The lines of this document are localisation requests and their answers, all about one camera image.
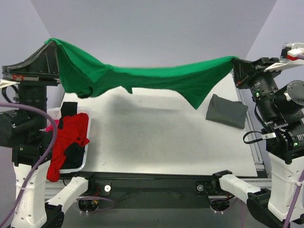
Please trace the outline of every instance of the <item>screw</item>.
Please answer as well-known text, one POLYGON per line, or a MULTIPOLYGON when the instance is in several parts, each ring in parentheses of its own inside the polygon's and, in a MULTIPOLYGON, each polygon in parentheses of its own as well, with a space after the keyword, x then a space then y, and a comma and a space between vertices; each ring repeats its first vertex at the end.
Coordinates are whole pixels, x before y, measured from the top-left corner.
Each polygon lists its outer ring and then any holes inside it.
POLYGON ((204 191, 204 186, 202 184, 199 184, 197 186, 198 191, 204 191))
POLYGON ((104 187, 104 191, 105 191, 105 192, 110 192, 110 191, 111 191, 111 186, 110 186, 110 185, 106 185, 106 186, 104 187))

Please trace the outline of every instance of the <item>red cloth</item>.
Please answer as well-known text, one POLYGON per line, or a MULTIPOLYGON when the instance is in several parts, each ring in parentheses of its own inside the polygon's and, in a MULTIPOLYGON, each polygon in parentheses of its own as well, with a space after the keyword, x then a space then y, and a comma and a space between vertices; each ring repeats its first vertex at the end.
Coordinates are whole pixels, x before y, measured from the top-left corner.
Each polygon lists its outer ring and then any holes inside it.
MULTIPOLYGON (((56 123, 56 126, 58 127, 58 124, 59 124, 59 120, 54 120, 55 123, 56 123)), ((53 130, 53 125, 50 125, 48 127, 46 127, 46 132, 50 132, 53 130)))
POLYGON ((47 171, 47 179, 56 182, 60 177, 60 168, 66 160, 64 155, 66 149, 72 143, 78 143, 81 147, 90 141, 86 138, 89 117, 85 113, 63 118, 63 129, 58 129, 57 138, 53 146, 51 165, 47 171))

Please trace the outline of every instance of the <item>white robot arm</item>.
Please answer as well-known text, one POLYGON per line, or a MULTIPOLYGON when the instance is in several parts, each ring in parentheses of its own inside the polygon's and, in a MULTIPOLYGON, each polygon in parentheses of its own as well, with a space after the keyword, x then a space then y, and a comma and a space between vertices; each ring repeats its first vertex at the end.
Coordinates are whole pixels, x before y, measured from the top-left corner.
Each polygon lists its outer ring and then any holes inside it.
MULTIPOLYGON (((46 176, 50 161, 40 165, 31 176, 22 199, 15 210, 12 228, 60 228, 64 214, 75 201, 89 190, 94 182, 93 175, 73 177, 55 197, 45 202, 46 176)), ((30 165, 14 166, 16 174, 16 196, 19 194, 25 176, 31 170, 30 165)))
POLYGON ((302 223, 303 188, 299 179, 304 170, 304 157, 296 158, 287 165, 275 155, 270 153, 269 156, 272 165, 271 191, 250 185, 229 171, 216 173, 214 177, 223 191, 245 202, 251 215, 267 227, 283 227, 286 218, 288 222, 302 223), (294 199, 298 188, 298 197, 294 199))

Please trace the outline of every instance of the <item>red label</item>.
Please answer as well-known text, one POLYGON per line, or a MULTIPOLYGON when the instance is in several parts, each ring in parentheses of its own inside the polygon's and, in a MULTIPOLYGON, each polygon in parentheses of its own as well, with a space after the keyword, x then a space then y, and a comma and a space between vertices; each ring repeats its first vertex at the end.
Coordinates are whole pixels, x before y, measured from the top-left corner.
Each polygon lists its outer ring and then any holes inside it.
POLYGON ((19 81, 23 81, 24 80, 24 76, 23 75, 12 75, 14 80, 18 80, 19 81))
POLYGON ((290 59, 291 61, 298 60, 298 58, 297 58, 297 57, 292 57, 292 56, 289 56, 289 55, 287 55, 287 58, 288 58, 288 59, 290 59))

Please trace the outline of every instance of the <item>black cable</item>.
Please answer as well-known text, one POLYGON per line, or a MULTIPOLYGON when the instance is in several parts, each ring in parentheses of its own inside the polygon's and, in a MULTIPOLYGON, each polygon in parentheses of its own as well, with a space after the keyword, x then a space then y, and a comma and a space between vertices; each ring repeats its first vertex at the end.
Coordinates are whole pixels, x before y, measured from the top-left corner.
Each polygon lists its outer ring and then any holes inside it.
POLYGON ((243 142, 244 142, 245 144, 253 144, 253 143, 257 143, 257 142, 260 142, 260 141, 264 140, 264 139, 260 138, 260 139, 254 139, 254 140, 251 140, 251 141, 245 141, 245 138, 246 138, 248 135, 252 134, 252 133, 260 133, 260 134, 263 134, 263 133, 258 132, 258 131, 250 131, 250 132, 247 132, 247 133, 244 134, 244 136, 243 136, 243 142))
POLYGON ((257 105, 255 106, 254 113, 255 113, 255 116, 256 116, 257 120, 264 127, 264 129, 269 133, 267 125, 264 123, 264 121, 262 120, 262 118, 260 117, 260 115, 257 113, 257 105))
MULTIPOLYGON (((16 93, 16 94, 18 93, 17 87, 15 87, 14 85, 11 85, 10 87, 12 87, 12 88, 15 90, 15 93, 16 93)), ((6 90, 7 90, 7 87, 2 88, 2 90, 1 90, 2 96, 4 97, 4 99, 5 99, 8 103, 13 103, 13 102, 9 99, 9 97, 7 96, 6 90)))

